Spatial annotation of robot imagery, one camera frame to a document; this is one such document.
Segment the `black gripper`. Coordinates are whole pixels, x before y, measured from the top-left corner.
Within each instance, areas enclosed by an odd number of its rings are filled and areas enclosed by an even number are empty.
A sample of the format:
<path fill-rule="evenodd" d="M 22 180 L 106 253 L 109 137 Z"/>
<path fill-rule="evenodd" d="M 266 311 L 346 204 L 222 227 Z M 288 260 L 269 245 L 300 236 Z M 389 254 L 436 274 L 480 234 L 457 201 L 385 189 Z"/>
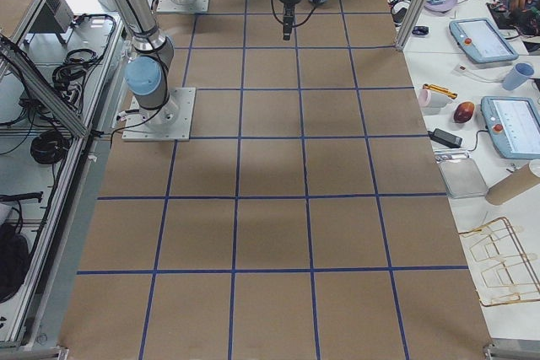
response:
<path fill-rule="evenodd" d="M 294 28 L 294 6 L 301 0 L 279 0 L 283 6 L 283 40 L 290 40 Z"/>

